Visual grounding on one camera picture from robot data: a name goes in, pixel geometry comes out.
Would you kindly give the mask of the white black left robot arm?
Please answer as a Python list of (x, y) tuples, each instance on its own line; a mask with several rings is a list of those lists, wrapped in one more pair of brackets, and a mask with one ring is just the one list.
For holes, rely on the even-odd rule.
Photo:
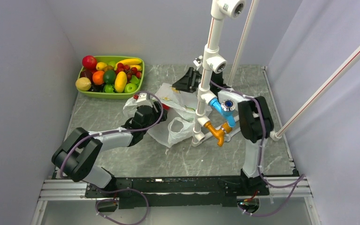
[(166, 121), (168, 111), (155, 101), (136, 108), (133, 117), (121, 127), (104, 132), (88, 132), (78, 127), (52, 156), (52, 163), (72, 181), (85, 181), (97, 187), (105, 197), (117, 190), (117, 179), (108, 170), (95, 165), (100, 152), (139, 143), (148, 128)]

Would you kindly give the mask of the green fake lime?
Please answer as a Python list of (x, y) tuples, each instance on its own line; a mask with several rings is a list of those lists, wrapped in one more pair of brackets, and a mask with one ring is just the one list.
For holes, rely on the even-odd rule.
[(104, 74), (105, 84), (114, 84), (116, 79), (116, 73), (113, 70), (107, 70)]

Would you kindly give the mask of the orange brass faucet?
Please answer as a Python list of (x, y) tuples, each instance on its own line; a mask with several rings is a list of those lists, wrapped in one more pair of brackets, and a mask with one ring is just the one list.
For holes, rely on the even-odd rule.
[(225, 135), (229, 134), (233, 128), (229, 126), (226, 122), (222, 124), (218, 129), (214, 128), (210, 121), (204, 124), (204, 127), (207, 128), (210, 133), (217, 139), (217, 145), (222, 147), (225, 142)]

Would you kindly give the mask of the white diagonal corner pipe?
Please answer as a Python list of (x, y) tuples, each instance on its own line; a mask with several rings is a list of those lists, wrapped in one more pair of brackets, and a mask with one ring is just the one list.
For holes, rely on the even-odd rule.
[(360, 45), (277, 132), (270, 133), (270, 137), (274, 141), (280, 140), (282, 136), (286, 133), (286, 131), (303, 115), (303, 113), (305, 113), (317, 100), (319, 100), (320, 97), (324, 93), (326, 93), (359, 60), (360, 60)]

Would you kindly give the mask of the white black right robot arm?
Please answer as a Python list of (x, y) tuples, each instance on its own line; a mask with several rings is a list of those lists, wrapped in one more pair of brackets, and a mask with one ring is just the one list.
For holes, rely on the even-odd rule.
[(202, 102), (208, 108), (216, 110), (225, 119), (225, 123), (215, 128), (207, 115), (197, 113), (196, 124), (206, 128), (208, 133), (193, 131), (193, 145), (197, 146), (213, 136), (221, 147), (230, 139), (231, 134), (236, 133), (234, 127), (239, 126), (247, 143), (245, 162), (241, 169), (241, 175), (246, 178), (240, 181), (240, 190), (246, 195), (252, 194), (258, 187), (256, 179), (263, 173), (265, 140), (274, 129), (266, 98), (237, 93), (225, 84), (222, 73), (212, 73), (210, 90), (202, 95)]

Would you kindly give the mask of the yellow fake mango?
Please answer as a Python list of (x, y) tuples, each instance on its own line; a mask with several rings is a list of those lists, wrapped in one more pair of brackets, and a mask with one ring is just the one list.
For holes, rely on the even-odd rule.
[(117, 93), (123, 93), (127, 82), (128, 82), (127, 74), (125, 72), (123, 72), (123, 71), (120, 71), (116, 75), (116, 79), (115, 79), (115, 82), (114, 82), (115, 91)]

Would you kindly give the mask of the yellow fake banana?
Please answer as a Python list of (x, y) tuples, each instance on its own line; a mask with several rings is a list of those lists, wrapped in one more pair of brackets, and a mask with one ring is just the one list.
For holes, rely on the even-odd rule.
[(115, 67), (117, 68), (119, 66), (119, 64), (121, 63), (122, 65), (138, 65), (140, 63), (142, 63), (143, 61), (140, 58), (127, 58), (127, 59), (123, 59), (120, 60), (119, 62), (116, 63)]

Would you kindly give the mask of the red fake cherry tomatoes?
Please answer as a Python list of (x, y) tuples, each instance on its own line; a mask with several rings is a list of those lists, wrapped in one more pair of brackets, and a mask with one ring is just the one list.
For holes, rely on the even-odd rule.
[(115, 69), (115, 73), (125, 72), (127, 75), (127, 79), (130, 80), (132, 76), (135, 76), (138, 79), (142, 77), (143, 68), (140, 65), (124, 65), (119, 63), (117, 68)]

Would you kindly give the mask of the dark red fake apple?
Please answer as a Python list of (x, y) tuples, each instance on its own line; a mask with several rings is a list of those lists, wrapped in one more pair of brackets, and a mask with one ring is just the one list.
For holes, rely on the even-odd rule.
[(80, 78), (86, 77), (88, 78), (91, 82), (93, 82), (93, 73), (89, 70), (84, 70), (80, 73), (79, 75)]

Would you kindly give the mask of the blue plastic faucet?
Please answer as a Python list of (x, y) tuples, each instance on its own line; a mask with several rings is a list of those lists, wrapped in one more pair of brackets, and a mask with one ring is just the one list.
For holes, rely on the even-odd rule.
[(229, 127), (233, 128), (236, 126), (236, 121), (233, 116), (233, 111), (236, 107), (235, 103), (231, 99), (219, 102), (217, 98), (213, 98), (209, 102), (209, 105), (220, 113), (220, 115), (227, 121)]

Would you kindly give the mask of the green fake apple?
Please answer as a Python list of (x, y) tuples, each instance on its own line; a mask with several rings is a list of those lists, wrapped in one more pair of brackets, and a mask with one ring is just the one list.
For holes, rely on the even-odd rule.
[(138, 86), (135, 83), (127, 83), (125, 88), (124, 88), (124, 92), (125, 93), (133, 93), (136, 92), (136, 90), (138, 89)]

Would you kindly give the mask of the pale yellow fake lemon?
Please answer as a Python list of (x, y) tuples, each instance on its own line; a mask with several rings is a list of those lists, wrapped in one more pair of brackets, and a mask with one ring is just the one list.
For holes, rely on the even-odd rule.
[(76, 80), (75, 86), (79, 91), (88, 91), (91, 88), (92, 83), (89, 78), (81, 77)]

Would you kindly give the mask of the white PVC pipe frame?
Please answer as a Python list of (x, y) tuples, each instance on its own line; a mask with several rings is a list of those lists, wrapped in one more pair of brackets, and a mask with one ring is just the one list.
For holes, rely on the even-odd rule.
[(253, 143), (274, 135), (274, 124), (266, 100), (237, 93), (222, 78), (227, 66), (227, 60), (219, 54), (224, 19), (239, 17), (245, 4), (243, 0), (212, 1), (207, 44), (203, 55), (195, 59), (195, 65), (202, 67), (202, 73), (197, 86), (193, 146), (214, 137), (221, 147), (236, 125), (240, 126), (242, 135)]

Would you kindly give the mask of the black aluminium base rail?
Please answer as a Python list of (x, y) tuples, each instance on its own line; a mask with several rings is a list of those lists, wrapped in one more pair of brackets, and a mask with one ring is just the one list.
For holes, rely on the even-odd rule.
[(99, 191), (92, 184), (71, 180), (46, 180), (39, 195), (41, 201), (76, 201), (116, 199), (120, 209), (160, 206), (221, 205), (235, 207), (243, 199), (311, 197), (306, 179), (296, 186), (297, 177), (269, 176), (269, 186), (259, 178), (242, 176), (188, 176), (163, 178), (117, 178), (117, 193)]

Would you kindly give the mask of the orange fake orange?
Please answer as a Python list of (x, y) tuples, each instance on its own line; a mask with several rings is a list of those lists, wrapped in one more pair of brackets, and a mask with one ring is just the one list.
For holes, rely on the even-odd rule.
[(92, 75), (92, 81), (95, 85), (102, 85), (104, 84), (104, 71), (96, 71), (93, 75)]

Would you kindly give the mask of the white printed plastic bag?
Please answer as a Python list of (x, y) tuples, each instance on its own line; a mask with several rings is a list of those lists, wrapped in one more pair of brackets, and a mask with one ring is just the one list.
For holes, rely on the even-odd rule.
[(155, 94), (168, 107), (167, 119), (147, 133), (158, 143), (170, 148), (193, 134), (197, 95), (178, 91), (170, 84), (163, 83)]

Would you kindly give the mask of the red fake fruit in bag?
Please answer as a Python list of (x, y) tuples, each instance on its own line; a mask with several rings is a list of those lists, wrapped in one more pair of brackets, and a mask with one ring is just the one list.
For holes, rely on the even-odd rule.
[(171, 109), (169, 106), (167, 106), (167, 105), (165, 105), (165, 104), (162, 104), (162, 106), (163, 106), (163, 108), (164, 108), (165, 110), (167, 110), (167, 111), (169, 111), (169, 110)]

